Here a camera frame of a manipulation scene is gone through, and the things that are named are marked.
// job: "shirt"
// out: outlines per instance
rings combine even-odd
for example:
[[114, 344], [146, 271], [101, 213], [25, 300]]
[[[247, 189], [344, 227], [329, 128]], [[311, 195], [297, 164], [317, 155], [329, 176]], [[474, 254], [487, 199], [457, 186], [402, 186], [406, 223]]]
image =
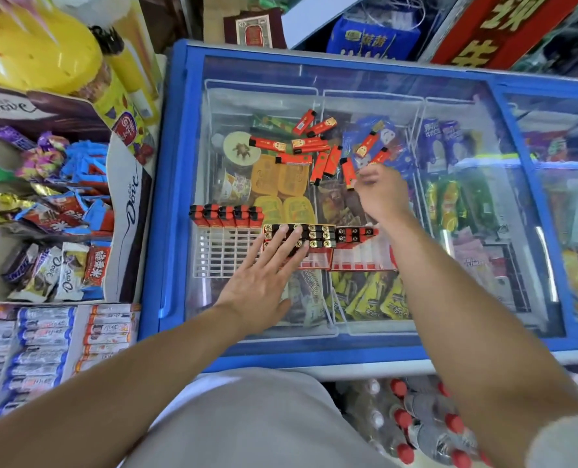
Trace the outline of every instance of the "shirt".
[[[247, 368], [202, 376], [166, 407], [125, 468], [391, 468], [316, 379]], [[527, 468], [578, 468], [578, 416], [545, 427]]]

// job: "hand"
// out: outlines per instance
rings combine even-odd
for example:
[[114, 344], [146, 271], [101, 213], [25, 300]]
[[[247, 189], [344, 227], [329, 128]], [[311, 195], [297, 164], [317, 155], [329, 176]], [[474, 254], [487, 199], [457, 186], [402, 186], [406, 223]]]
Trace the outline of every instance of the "hand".
[[392, 167], [372, 163], [359, 169], [354, 189], [361, 198], [363, 210], [378, 222], [412, 215], [408, 184]]
[[215, 307], [223, 307], [237, 315], [243, 334], [261, 333], [277, 324], [289, 311], [291, 300], [280, 302], [289, 277], [308, 254], [308, 246], [301, 246], [297, 253], [280, 269], [285, 259], [302, 235], [298, 227], [286, 236], [289, 227], [283, 225], [256, 260], [263, 244], [263, 234], [259, 235], [232, 278], [226, 283]]

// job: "left hand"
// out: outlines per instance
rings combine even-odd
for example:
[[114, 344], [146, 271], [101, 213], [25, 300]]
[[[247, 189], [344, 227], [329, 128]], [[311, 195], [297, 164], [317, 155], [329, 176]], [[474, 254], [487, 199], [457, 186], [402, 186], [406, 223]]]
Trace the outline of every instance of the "left hand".
[[215, 306], [233, 311], [242, 326], [244, 335], [261, 333], [277, 324], [289, 311], [291, 300], [280, 302], [280, 296], [293, 271], [308, 254], [308, 246], [301, 246], [297, 253], [280, 269], [302, 235], [296, 228], [286, 236], [289, 227], [283, 225], [256, 260], [263, 244], [259, 235], [232, 278], [226, 283]]

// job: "red bottle cap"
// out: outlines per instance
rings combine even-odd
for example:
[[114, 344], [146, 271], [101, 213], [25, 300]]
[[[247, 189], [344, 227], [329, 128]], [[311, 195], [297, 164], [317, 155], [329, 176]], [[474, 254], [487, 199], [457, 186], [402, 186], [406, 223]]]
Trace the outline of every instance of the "red bottle cap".
[[456, 468], [471, 468], [472, 465], [471, 457], [462, 450], [454, 450], [451, 453], [451, 460]]
[[402, 427], [402, 429], [407, 429], [410, 427], [410, 424], [412, 424], [412, 416], [404, 409], [397, 409], [395, 414], [393, 414], [393, 418], [395, 419], [395, 423]]
[[481, 450], [480, 450], [480, 458], [485, 464], [487, 464], [488, 466], [492, 466], [492, 463], [490, 462], [490, 459], [488, 458], [486, 453], [482, 452]]
[[399, 444], [397, 446], [397, 458], [402, 460], [404, 464], [409, 465], [414, 462], [414, 450], [408, 444]]
[[461, 434], [464, 432], [462, 417], [457, 416], [456, 414], [447, 414], [445, 416], [445, 425], [455, 434]]
[[397, 397], [404, 397], [408, 392], [408, 386], [401, 379], [391, 379], [391, 391]]
[[439, 392], [445, 397], [451, 397], [451, 394], [449, 394], [449, 391], [447, 390], [445, 385], [442, 383], [442, 381], [439, 383]]

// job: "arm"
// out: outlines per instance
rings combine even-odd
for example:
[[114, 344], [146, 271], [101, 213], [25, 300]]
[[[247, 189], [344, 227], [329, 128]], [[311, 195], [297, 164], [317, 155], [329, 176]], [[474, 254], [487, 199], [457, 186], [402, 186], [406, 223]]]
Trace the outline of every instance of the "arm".
[[0, 468], [113, 468], [198, 373], [229, 346], [275, 325], [280, 296], [308, 247], [278, 268], [301, 230], [256, 239], [214, 307], [101, 362], [0, 419]]
[[381, 223], [425, 350], [496, 466], [523, 467], [542, 427], [578, 414], [578, 390], [543, 343], [428, 236], [398, 172], [359, 171], [355, 189]]

